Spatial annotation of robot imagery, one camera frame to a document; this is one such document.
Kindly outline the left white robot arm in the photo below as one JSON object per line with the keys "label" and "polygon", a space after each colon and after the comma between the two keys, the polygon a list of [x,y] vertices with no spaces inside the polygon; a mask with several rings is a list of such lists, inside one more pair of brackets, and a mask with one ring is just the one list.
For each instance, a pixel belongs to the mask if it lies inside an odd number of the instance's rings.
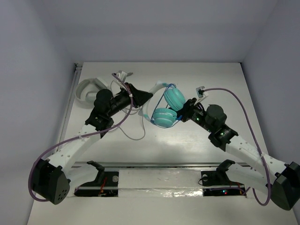
{"label": "left white robot arm", "polygon": [[124,83],[116,95],[109,89],[96,93],[94,107],[77,136],[64,140],[54,147],[61,149],[48,157],[53,150],[49,148],[34,162],[29,179],[28,190],[38,202],[61,203],[68,194],[76,193],[78,187],[86,183],[102,185],[105,181],[105,168],[89,161],[86,165],[72,168],[77,159],[93,144],[117,127],[112,117],[126,107],[139,108],[153,97],[153,93],[138,90],[130,83]]}

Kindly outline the teal white cat-ear headphones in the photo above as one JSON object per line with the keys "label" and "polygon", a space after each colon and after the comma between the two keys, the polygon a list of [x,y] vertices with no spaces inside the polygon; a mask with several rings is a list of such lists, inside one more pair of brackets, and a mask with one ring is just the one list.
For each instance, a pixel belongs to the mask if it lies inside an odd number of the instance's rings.
{"label": "teal white cat-ear headphones", "polygon": [[157,127],[171,128],[176,124],[176,121],[179,121],[177,111],[183,107],[186,100],[174,83],[157,82],[149,92],[154,95],[160,89],[165,90],[151,117],[148,115],[150,100],[142,106],[142,116]]}

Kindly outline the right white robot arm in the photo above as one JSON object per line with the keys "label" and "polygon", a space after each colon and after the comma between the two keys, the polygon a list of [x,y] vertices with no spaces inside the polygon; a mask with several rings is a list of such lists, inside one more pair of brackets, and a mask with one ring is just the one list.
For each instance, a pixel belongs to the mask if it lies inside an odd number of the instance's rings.
{"label": "right white robot arm", "polygon": [[291,210],[300,199],[299,164],[295,162],[288,164],[268,154],[260,154],[255,146],[226,125],[227,115],[222,107],[209,105],[207,109],[202,109],[193,98],[189,99],[177,114],[181,121],[191,120],[208,131],[208,139],[215,147],[251,166],[251,169],[245,169],[229,163],[217,171],[218,182],[243,183],[270,195],[270,199],[283,210]]}

